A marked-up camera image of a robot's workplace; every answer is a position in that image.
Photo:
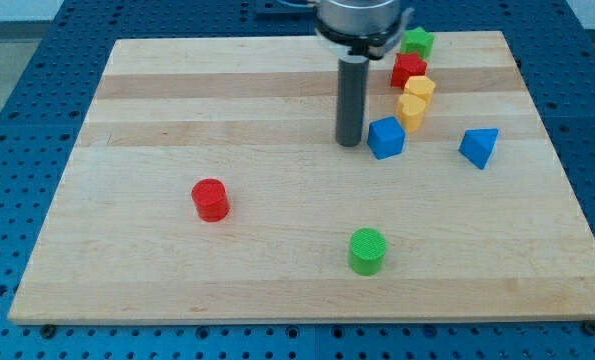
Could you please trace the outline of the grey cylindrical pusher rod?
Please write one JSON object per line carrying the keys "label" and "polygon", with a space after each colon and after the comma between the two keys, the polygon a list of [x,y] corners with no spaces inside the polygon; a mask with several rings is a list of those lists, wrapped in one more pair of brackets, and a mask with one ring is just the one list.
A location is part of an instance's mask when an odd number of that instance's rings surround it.
{"label": "grey cylindrical pusher rod", "polygon": [[335,139],[344,147],[362,138],[369,60],[338,61]]}

